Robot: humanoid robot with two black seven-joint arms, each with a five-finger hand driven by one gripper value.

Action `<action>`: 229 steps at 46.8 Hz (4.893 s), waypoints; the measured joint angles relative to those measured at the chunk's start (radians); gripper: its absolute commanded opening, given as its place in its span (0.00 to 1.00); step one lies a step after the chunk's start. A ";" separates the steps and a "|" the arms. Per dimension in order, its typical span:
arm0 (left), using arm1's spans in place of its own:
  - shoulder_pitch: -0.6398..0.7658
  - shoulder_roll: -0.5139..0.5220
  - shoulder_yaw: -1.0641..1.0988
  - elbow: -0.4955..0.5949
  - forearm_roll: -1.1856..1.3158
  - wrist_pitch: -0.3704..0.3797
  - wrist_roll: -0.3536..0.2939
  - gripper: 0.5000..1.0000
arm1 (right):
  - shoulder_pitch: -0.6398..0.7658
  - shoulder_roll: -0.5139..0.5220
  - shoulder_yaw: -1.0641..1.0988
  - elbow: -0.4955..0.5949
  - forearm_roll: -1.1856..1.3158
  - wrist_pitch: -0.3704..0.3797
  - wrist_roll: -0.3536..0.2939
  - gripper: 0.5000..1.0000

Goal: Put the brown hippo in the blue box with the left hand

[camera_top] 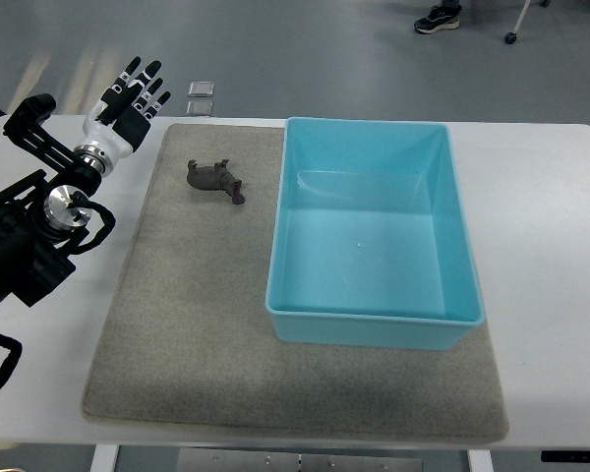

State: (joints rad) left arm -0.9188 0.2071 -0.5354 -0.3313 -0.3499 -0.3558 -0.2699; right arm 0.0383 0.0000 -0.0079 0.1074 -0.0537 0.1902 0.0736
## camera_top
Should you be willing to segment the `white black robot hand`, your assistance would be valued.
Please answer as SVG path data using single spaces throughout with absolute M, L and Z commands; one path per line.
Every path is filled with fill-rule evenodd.
M 151 121 L 171 96 L 161 88 L 161 62 L 155 60 L 140 69 L 141 62 L 141 58 L 134 58 L 105 90 L 88 113 L 84 137 L 74 148 L 74 153 L 103 177 L 139 149 Z

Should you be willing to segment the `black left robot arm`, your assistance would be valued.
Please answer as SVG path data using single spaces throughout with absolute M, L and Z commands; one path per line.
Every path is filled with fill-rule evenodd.
M 76 267 L 70 258 L 99 246 L 116 224 L 92 200 L 100 172 L 42 127 L 55 110 L 48 93 L 25 99 L 4 125 L 7 138 L 55 170 L 36 170 L 0 192 L 0 303 L 15 295 L 31 307 Z

